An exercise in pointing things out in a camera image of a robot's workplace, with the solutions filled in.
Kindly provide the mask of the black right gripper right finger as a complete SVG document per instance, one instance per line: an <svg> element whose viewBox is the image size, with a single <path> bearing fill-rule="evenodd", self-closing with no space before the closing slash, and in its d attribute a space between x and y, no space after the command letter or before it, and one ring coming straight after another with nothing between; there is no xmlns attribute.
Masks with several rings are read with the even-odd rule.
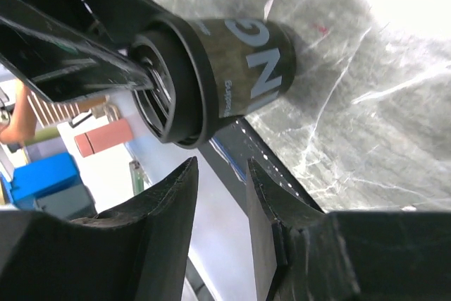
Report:
<svg viewBox="0 0 451 301"><path fill-rule="evenodd" d="M449 300L450 214L322 213L247 164L259 300Z"/></svg>

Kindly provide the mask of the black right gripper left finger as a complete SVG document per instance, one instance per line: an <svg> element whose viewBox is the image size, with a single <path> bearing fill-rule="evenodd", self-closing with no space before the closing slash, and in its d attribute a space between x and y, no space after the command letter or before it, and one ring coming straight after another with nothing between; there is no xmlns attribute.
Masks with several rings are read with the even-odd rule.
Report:
<svg viewBox="0 0 451 301"><path fill-rule="evenodd" d="M198 192L191 157L92 218L1 213L2 300L180 300Z"/></svg>

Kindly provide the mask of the black takeout coffee cup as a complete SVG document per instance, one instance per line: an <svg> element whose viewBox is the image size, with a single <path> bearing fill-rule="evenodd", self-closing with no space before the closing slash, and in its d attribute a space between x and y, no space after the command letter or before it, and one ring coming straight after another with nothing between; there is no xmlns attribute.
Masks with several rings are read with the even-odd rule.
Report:
<svg viewBox="0 0 451 301"><path fill-rule="evenodd" d="M220 118L249 114L285 94L297 70L295 47L279 23L255 18L193 22L209 58Z"/></svg>

